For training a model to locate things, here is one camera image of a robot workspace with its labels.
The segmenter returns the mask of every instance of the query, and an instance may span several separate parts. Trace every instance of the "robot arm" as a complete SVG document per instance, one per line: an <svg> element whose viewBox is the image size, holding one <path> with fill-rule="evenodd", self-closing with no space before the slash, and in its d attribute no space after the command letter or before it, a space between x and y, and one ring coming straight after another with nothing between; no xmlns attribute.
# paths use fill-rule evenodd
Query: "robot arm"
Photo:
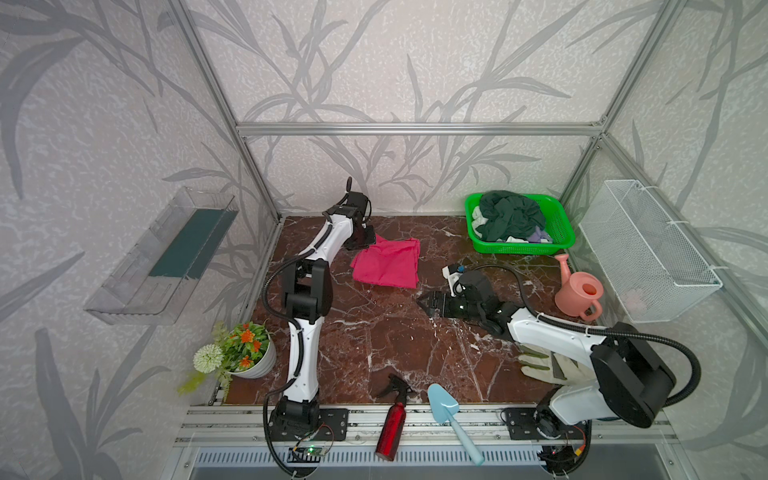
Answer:
<svg viewBox="0 0 768 480"><path fill-rule="evenodd" d="M283 271L283 306L286 316L293 319L288 371L295 379L278 401L273 421L294 436L314 432L319 426L317 353L320 328L333 302L330 264L342 247L357 250L376 241L373 228L366 225L368 197L350 191L351 186L350 177L344 198L323 212L323 228Z"/></svg>
<svg viewBox="0 0 768 480"><path fill-rule="evenodd" d="M427 293L419 299L419 305L430 316L439 314L468 320L498 338L540 346L594 370L596 379L576 386L556 387L542 399L537 407L537 428L543 436L555 438L565 425L607 417L619 417L642 428L652 425L656 414L668 403L667 396L676 379L647 340L663 340L662 343L680 349L687 356L690 354L691 365L695 367L694 372L697 371L698 361L685 346L641 334L626 323L610 329L585 327L535 314L525 296L525 307L501 302L480 271L487 266L510 270L518 276L506 266L484 265L470 270L450 265L443 269L450 294ZM697 383L694 373L684 390L692 392Z"/></svg>

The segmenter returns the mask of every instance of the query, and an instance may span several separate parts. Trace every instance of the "wall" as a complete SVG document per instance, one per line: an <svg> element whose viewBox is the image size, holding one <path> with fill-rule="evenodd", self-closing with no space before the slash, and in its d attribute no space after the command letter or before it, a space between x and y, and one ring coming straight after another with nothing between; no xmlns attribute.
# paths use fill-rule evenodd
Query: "wall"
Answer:
<svg viewBox="0 0 768 480"><path fill-rule="evenodd" d="M274 228L164 2L3 2L0 478L157 478ZM240 214L173 326L83 311L181 187Z"/></svg>
<svg viewBox="0 0 768 480"><path fill-rule="evenodd" d="M768 304L768 2L691 2L652 61L627 107L611 127L648 176L681 210L713 250L763 306ZM591 180L621 178L598 155ZM599 272L594 257L576 249L576 261ZM623 312L615 299L614 319ZM641 328L677 339L703 366L699 389L667 409L702 479L764 478L768 470L766 352L712 295L670 323ZM685 360L661 351L687 378Z"/></svg>
<svg viewBox="0 0 768 480"><path fill-rule="evenodd" d="M592 122L662 2L187 4L239 122ZM324 210L348 175L379 212L456 212L467 193L491 188L561 191L585 144L574 137L250 139L287 213Z"/></svg>

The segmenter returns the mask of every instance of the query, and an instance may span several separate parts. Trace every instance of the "red spray bottle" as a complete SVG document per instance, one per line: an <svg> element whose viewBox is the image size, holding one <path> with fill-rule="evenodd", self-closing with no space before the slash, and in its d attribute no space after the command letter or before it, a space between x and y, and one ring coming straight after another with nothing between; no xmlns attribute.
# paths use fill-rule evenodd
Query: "red spray bottle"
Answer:
<svg viewBox="0 0 768 480"><path fill-rule="evenodd" d="M384 421L384 428L382 434L379 436L379 443L376 445L376 456L389 460L390 462L395 459L397 455L397 447L400 445L400 434L402 434L402 426L406 423L406 402L408 402L408 394L413 392L413 389L397 375L389 374L389 385L376 396L377 399L388 395L392 391L397 391L397 398L395 399L395 405L389 407L389 412L386 414L386 420Z"/></svg>

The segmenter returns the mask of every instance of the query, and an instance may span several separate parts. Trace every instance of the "potted plant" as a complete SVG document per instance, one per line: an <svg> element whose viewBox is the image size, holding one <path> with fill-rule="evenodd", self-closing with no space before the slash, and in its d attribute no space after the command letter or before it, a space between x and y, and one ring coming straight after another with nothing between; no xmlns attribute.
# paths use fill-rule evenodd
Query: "potted plant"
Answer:
<svg viewBox="0 0 768 480"><path fill-rule="evenodd" d="M232 375L257 379L275 366L276 349L264 325L247 322L227 330L223 322L218 322L212 334L214 342L202 346L194 354L195 372L178 388L179 394L196 390L210 373L215 374L226 391Z"/></svg>

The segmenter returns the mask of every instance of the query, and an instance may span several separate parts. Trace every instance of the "white pompom flower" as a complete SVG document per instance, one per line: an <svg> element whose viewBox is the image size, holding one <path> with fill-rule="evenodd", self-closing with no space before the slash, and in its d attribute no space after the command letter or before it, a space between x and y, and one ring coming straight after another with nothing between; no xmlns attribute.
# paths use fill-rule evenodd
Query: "white pompom flower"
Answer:
<svg viewBox="0 0 768 480"><path fill-rule="evenodd" d="M194 354L192 363L194 369L202 373L211 373L215 369L221 366L221 362L224 360L224 354L218 345L211 343L201 347L197 353Z"/></svg>

